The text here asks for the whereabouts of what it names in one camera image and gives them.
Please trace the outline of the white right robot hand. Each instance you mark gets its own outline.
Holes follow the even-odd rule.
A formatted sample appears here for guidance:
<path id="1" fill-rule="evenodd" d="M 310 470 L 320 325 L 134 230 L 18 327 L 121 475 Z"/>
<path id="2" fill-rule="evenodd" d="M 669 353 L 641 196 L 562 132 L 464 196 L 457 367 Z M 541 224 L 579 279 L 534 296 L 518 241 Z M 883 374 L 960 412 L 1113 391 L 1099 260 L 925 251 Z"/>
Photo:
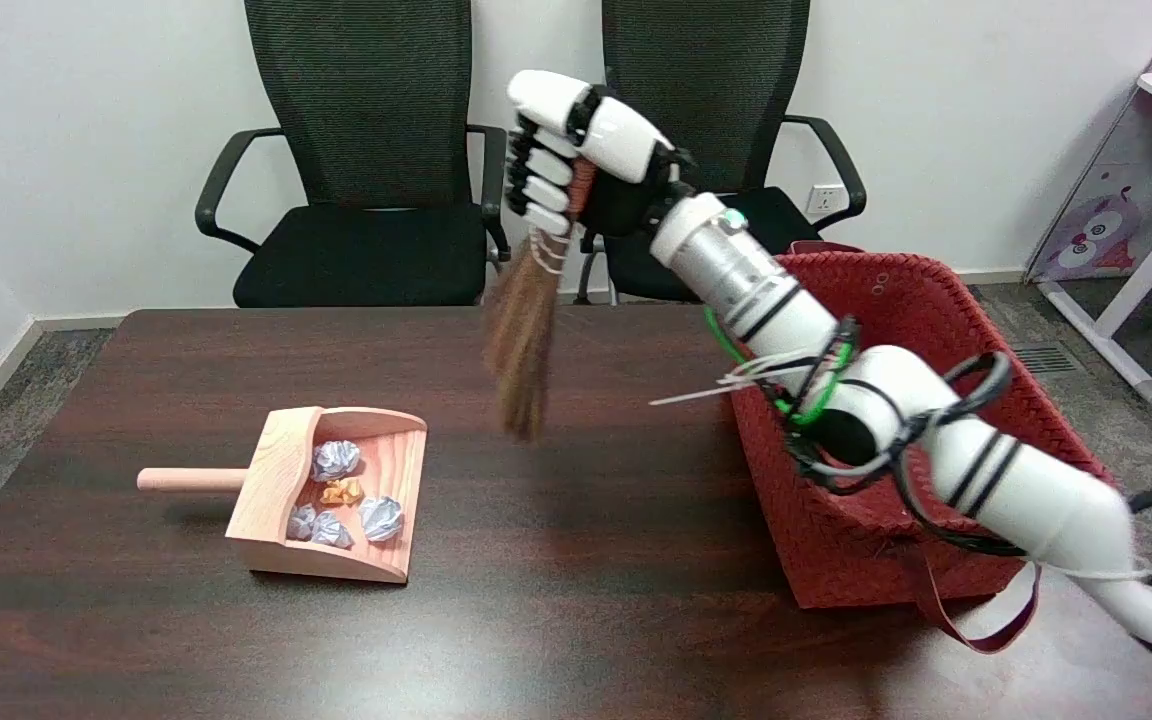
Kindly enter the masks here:
<path id="1" fill-rule="evenodd" d="M 694 196 L 681 179 L 689 156 L 605 88 L 526 69 L 507 97 L 517 120 L 507 204 L 532 228 L 558 238 L 579 223 L 628 237 Z"/>

